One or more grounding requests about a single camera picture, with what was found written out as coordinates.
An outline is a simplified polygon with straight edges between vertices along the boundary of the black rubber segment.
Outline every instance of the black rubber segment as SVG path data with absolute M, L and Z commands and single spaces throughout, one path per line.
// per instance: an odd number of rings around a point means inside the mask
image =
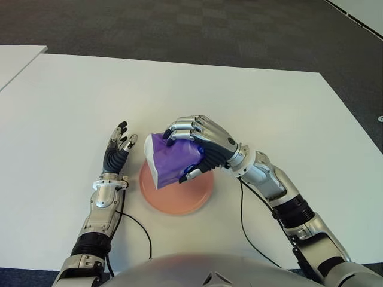
M 227 138 L 227 140 L 232 144 L 235 145 L 235 141 L 232 138 Z
M 205 151 L 205 157 L 209 158 L 209 166 L 212 169 L 218 166 L 224 166 L 235 153 L 235 151 L 229 151 L 212 142 L 199 142 L 199 140 L 196 139 L 196 143 L 202 146 Z
M 300 194 L 288 202 L 274 207 L 274 212 L 285 228 L 300 226 L 315 215 Z
M 71 255 L 91 254 L 105 259 L 111 249 L 110 243 L 111 239 L 105 234 L 98 232 L 84 233 L 77 239 Z
M 298 265 L 302 269 L 303 274 L 308 279 L 311 279 L 317 283 L 321 283 L 321 279 L 319 276 L 314 272 L 314 270 L 311 268 L 309 262 L 306 260 L 306 258 L 303 256 L 301 251 L 298 248 L 293 248 L 293 253 L 295 257 L 298 259 Z
M 166 129 L 165 132 L 163 133 L 162 135 L 162 138 L 163 139 L 168 139 L 168 137 L 170 137 L 170 135 L 172 134 L 172 130 L 171 129 Z
M 60 279 L 63 278 L 79 278 L 79 277 L 97 277 L 98 279 L 102 278 L 102 273 L 104 268 L 101 262 L 96 261 L 91 268 L 70 268 L 66 269 L 60 276 Z M 93 286 L 100 286 L 97 279 L 92 284 Z
M 334 268 L 335 266 L 339 265 L 340 263 L 344 263 L 344 262 L 345 261 L 340 256 L 331 257 L 331 258 L 327 259 L 325 262 L 322 262 L 318 266 L 318 270 L 322 274 L 323 277 L 326 277 L 332 268 Z
M 104 170 L 111 173 L 120 173 L 126 163 L 128 154 L 124 150 L 107 148 L 104 155 Z
M 123 121 L 122 123 L 120 123 L 118 125 L 118 127 L 121 127 L 121 128 L 126 127 L 126 126 L 127 126 L 127 122 L 126 121 Z

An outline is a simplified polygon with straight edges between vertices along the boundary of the black cable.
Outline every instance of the black cable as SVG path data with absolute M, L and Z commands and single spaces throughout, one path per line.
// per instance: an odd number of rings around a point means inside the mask
M 246 231 L 245 231 L 245 227 L 244 227 L 244 217 L 243 217 L 243 209 L 244 209 L 244 187 L 242 185 L 242 183 L 244 183 L 241 179 L 239 179 L 239 182 L 240 182 L 240 185 L 241 185 L 241 227 L 242 227 L 242 231 L 246 237 L 246 240 L 247 242 L 251 245 L 251 247 L 253 247 L 256 251 L 258 251 L 263 257 L 265 257 L 267 260 L 269 260 L 272 264 L 274 264 L 275 266 L 279 267 L 279 268 L 282 268 L 280 265 L 278 265 L 277 263 L 275 263 L 274 261 L 272 261 L 269 257 L 267 257 L 263 252 L 261 252 L 261 250 L 259 250 L 258 248 L 256 248 L 254 246 L 254 244 L 250 241 L 249 237 L 247 236 L 246 234 Z M 264 201 L 263 198 L 260 197 L 260 195 L 258 195 L 255 191 L 253 191 L 253 193 L 255 195 L 257 195 L 257 197 L 259 199 L 261 199 L 262 201 Z
M 263 202 L 264 205 L 266 205 L 266 207 L 270 210 L 271 214 L 274 214 L 274 210 L 269 206 L 269 204 L 266 202 L 266 200 L 265 200 L 262 196 L 260 196 L 255 190 L 253 190 L 253 189 L 252 189 L 246 182 L 244 182 L 241 178 L 238 178 L 238 180 L 239 180 L 240 183 L 241 183 L 241 188 L 243 188 L 243 187 L 242 187 L 242 184 L 245 185 L 245 186 L 248 188 L 248 190 L 250 190 L 256 197 L 258 197 L 258 199 L 259 199 L 260 201 Z
M 109 274 L 110 274 L 111 277 L 114 277 L 112 266 L 110 265 L 109 254 L 106 255 L 105 259 L 107 261 L 107 266 L 108 266 Z
M 122 191 L 122 202 L 121 202 L 121 210 L 124 210 L 124 206 L 125 206 L 125 190 Z M 118 229 L 118 226 L 120 225 L 121 223 L 121 219 L 122 219 L 122 214 L 120 214 L 119 218 L 118 218 L 118 221 L 117 221 L 117 224 L 115 225 L 115 229 L 113 229 L 112 231 L 112 234 L 110 235 L 110 240 L 112 241 L 117 229 Z M 110 265 L 110 260 L 109 260 L 109 254 L 106 255 L 105 257 L 105 260 L 107 262 L 107 266 L 108 266 L 108 270 L 109 270 L 109 274 L 111 277 L 114 277 L 114 273 L 113 273 L 113 270 L 112 270 L 112 266 Z
M 150 239 L 150 235 L 148 233 L 148 231 L 145 229 L 145 227 L 137 220 L 135 219 L 132 215 L 129 215 L 127 213 L 124 213 L 124 212 L 119 212 L 119 211 L 116 211 L 117 213 L 119 214 L 122 214 L 122 215 L 125 215 L 126 217 L 129 217 L 131 220 L 133 220 L 134 222 L 136 222 L 141 228 L 142 230 L 144 230 L 146 236 L 148 237 L 148 241 L 149 241 L 149 260 L 151 260 L 151 254 L 152 254 L 152 245 L 151 245 L 151 239 Z
M 281 227 L 283 233 L 285 234 L 286 238 L 288 239 L 288 241 L 291 243 L 291 245 L 293 245 L 293 247 L 295 247 L 295 244 L 294 242 L 292 241 L 292 239 L 287 235 L 286 231 L 284 230 L 283 228 L 283 225 L 281 223 L 281 221 L 275 216 L 275 213 L 274 213 L 274 210 L 269 206 L 269 204 L 266 202 L 266 200 L 261 196 L 259 195 L 255 190 L 253 190 L 246 182 L 244 182 L 241 178 L 238 178 L 238 180 L 240 181 L 241 183 L 241 188 L 242 188 L 242 184 L 244 184 L 256 197 L 259 198 L 260 201 L 263 202 L 264 205 L 266 205 L 266 207 L 270 210 L 271 214 L 273 215 L 274 219 L 278 222 L 279 226 Z

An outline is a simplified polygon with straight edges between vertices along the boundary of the robot finger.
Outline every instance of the robot finger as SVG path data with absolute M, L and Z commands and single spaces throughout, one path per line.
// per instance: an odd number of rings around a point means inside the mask
M 188 139 L 190 141 L 193 141 L 194 137 L 191 136 L 192 131 L 194 131 L 194 130 L 175 130 L 175 131 L 173 131 L 169 135 L 168 141 L 166 142 L 166 145 L 171 146 L 172 144 L 174 144 L 174 142 L 177 139 Z
M 210 168 L 205 163 L 205 159 L 203 159 L 199 164 L 193 166 L 191 169 L 189 169 L 180 179 L 178 180 L 179 183 L 183 183 L 185 181 L 189 181 L 193 178 L 196 178 L 197 176 L 209 171 Z
M 116 142 L 120 139 L 121 136 L 121 127 L 116 127 L 110 136 L 112 142 Z
M 124 136 L 123 138 L 121 138 L 119 141 L 118 141 L 118 149 L 121 149 L 121 146 L 122 144 L 124 143 L 124 141 L 127 140 L 127 136 Z
M 200 123 L 196 122 L 198 116 L 178 118 L 177 121 L 173 122 L 163 133 L 162 138 L 167 139 L 171 133 L 175 130 L 187 130 L 187 129 L 196 129 L 201 131 L 202 126 Z
M 123 142 L 121 140 L 121 137 L 123 136 L 123 134 L 127 131 L 127 127 L 123 127 L 120 131 L 119 131 L 119 134 L 117 136 L 117 142 L 118 142 L 118 146 L 121 145 L 121 142 Z
M 126 121 L 123 121 L 122 123 L 120 123 L 119 125 L 118 125 L 118 127 L 120 127 L 121 129 L 123 129 L 124 127 L 126 127 L 127 126 L 127 122 Z
M 137 143 L 138 135 L 132 134 L 130 136 L 129 140 L 126 140 L 127 139 L 126 136 L 124 138 L 125 138 L 125 140 L 120 145 L 120 151 L 124 150 L 124 151 L 129 152 L 129 150 Z
M 190 136 L 193 137 L 193 140 L 197 143 L 203 144 L 204 142 L 214 142 L 208 134 L 199 132 L 197 130 L 191 130 Z

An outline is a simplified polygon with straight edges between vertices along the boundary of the white table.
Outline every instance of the white table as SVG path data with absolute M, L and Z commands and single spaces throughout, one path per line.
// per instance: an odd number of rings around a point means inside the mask
M 383 261 L 383 156 L 320 74 L 42 54 L 0 98 L 1 267 L 60 269 L 89 212 L 108 137 L 124 119 L 139 135 L 125 211 L 146 226 L 154 257 L 262 258 L 241 231 L 238 181 L 223 171 L 207 204 L 186 216 L 154 210 L 139 190 L 145 137 L 192 114 L 209 115 L 283 168 L 353 260 Z M 247 191 L 244 217 L 256 246 L 297 267 L 279 226 Z M 147 255 L 144 233 L 124 219 L 115 271 Z
M 0 91 L 47 46 L 0 45 Z

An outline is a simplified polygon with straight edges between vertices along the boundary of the robot forearm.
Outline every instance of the robot forearm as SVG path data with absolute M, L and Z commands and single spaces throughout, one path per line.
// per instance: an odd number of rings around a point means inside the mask
M 363 274 L 370 280 L 376 278 L 382 283 L 382 278 L 374 272 L 350 262 L 349 255 L 335 235 L 309 207 L 288 176 L 264 153 L 239 145 L 238 152 L 228 163 L 236 177 L 257 187 L 266 199 L 273 216 L 290 238 L 293 253 L 308 277 L 331 287 L 346 283 L 355 274 Z
M 128 140 L 121 138 L 126 131 L 126 122 L 121 123 L 108 142 L 104 155 L 102 174 L 93 183 L 94 193 L 90 198 L 90 213 L 85 219 L 77 241 L 53 286 L 99 286 L 105 268 L 105 258 L 111 250 L 111 241 L 123 208 L 123 194 L 128 186 L 127 176 L 119 176 L 129 150 L 137 135 Z

